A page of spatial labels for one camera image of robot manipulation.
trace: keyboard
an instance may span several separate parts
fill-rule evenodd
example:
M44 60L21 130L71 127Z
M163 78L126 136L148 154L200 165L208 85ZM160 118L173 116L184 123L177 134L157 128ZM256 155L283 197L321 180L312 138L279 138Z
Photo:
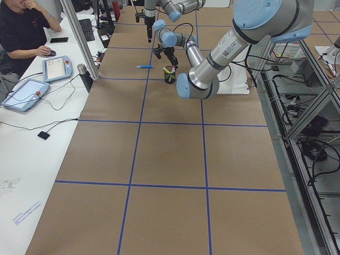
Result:
M94 41L95 36L93 32L93 27L90 19L79 20L80 27L83 30L86 41Z

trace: pen holder cup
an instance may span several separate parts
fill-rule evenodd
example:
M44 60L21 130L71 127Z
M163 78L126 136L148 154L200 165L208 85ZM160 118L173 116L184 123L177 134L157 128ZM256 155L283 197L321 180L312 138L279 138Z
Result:
M176 80L176 69L173 66L169 65L165 67L164 72L164 81L168 84L172 84Z

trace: robotic arm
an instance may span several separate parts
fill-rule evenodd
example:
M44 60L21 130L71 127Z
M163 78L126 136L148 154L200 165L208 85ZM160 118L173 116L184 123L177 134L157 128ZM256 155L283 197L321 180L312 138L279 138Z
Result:
M266 35L271 36L273 43L291 43L307 37L312 28L313 4L314 0L238 0L233 28L206 58L194 40L186 41L184 49L192 68L188 74L179 75L178 95L187 99L215 95L219 88L217 74L249 44L257 44Z
M170 60L171 65L177 68L178 60L174 55L175 49L174 46L183 47L184 50L189 50L191 47L195 47L195 54L190 54L189 56L198 56L199 60L197 59L190 59L189 62L191 66L196 66L194 63L200 63L203 61L204 57L200 55L198 46L197 46L197 38L193 35L187 35L184 33L174 32L166 26L164 20L157 20L154 23L154 28L156 32L156 36L159 40L158 47L153 49L153 53L157 56L158 59L161 59L161 53L167 56Z
M164 12L169 16L171 21L177 21L182 14L201 9L206 0L185 0L181 3L174 4L171 0L145 0L145 10L141 13L136 13L136 22L143 18L145 25L147 25L148 41L152 39L152 25L156 19L156 6L159 5Z

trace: blue marker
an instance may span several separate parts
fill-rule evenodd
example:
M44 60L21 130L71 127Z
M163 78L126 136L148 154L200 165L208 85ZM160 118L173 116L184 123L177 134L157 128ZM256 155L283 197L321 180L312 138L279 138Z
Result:
M138 65L137 68L154 68L153 65Z

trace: computer mouse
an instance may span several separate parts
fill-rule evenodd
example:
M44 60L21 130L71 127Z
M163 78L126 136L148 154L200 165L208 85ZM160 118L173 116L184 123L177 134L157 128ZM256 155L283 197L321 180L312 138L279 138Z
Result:
M51 53L48 55L48 57L54 57L55 55L57 55L57 53L51 49Z

